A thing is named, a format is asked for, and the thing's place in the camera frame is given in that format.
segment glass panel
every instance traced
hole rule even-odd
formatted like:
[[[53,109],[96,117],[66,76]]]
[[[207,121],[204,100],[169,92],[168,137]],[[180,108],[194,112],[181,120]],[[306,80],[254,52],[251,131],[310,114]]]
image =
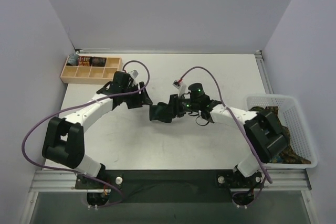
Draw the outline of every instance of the glass panel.
[[[309,223],[299,191],[264,191],[246,210],[232,203],[119,204],[88,210],[85,193],[39,193],[31,224],[40,223]]]

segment metal frame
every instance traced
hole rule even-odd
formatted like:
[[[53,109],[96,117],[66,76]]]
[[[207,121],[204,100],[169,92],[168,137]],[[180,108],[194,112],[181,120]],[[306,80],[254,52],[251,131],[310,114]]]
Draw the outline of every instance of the metal frame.
[[[304,191],[310,190],[307,173],[303,169],[271,169],[269,170],[273,183],[265,183],[265,190],[270,191]],[[76,175],[57,170],[38,170],[35,172],[30,192],[66,192],[66,193],[99,193],[102,189],[75,189]]]
[[[264,84],[266,93],[273,93],[269,78],[264,65],[262,52],[255,54],[260,76]],[[269,191],[301,191],[307,213],[311,223],[318,223],[317,213],[311,198],[311,186],[305,169],[269,169],[273,178],[273,184],[265,183],[265,189]],[[75,189],[76,175],[69,172],[55,170],[38,170],[35,172],[34,179],[27,198],[27,203],[22,214],[20,223],[30,223],[39,192],[68,192],[68,193],[99,193],[102,189],[78,190]]]

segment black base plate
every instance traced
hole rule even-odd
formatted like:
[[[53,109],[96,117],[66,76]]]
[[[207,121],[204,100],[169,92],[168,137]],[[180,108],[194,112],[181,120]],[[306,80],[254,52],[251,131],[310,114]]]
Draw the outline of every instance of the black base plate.
[[[228,188],[251,188],[255,176],[244,178],[232,170],[107,170],[109,181],[124,193],[123,202],[230,202]],[[218,177],[224,176],[220,184]],[[123,182],[116,185],[115,178]],[[103,185],[78,175],[76,189],[102,189]],[[121,199],[111,191],[109,201]]]

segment small can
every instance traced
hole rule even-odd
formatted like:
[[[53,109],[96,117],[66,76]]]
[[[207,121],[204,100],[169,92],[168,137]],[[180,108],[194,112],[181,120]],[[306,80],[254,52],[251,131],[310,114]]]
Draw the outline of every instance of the small can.
[[[93,67],[105,67],[105,64],[106,64],[106,58],[101,58],[101,57],[92,58]]]
[[[70,54],[67,61],[67,66],[78,66],[78,58],[78,54]]]
[[[91,66],[91,57],[89,57],[89,56],[79,56],[78,65],[79,66],[84,66],[84,67],[90,67]]]

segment white table surface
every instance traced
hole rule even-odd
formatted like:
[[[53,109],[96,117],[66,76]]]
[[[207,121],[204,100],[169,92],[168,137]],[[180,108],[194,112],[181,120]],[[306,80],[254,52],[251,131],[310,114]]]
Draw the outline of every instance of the white table surface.
[[[203,66],[216,77],[230,106],[246,109],[246,95],[265,93],[254,55],[118,56],[123,63],[136,59],[147,65],[151,73],[147,91],[154,104],[168,103],[169,95],[177,92],[172,82],[193,66]],[[127,71],[133,69],[139,72],[138,82],[146,81],[142,66],[127,66]],[[219,98],[213,80],[203,70],[193,70],[184,82],[187,86],[201,82],[210,98]],[[100,88],[101,85],[68,84],[62,109],[87,102]],[[222,124],[201,127],[188,115],[171,124],[150,122],[148,106],[128,110],[126,104],[105,114],[85,133],[85,148],[87,155],[107,169],[231,169],[250,153],[235,128]],[[62,167],[49,160],[46,165]]]

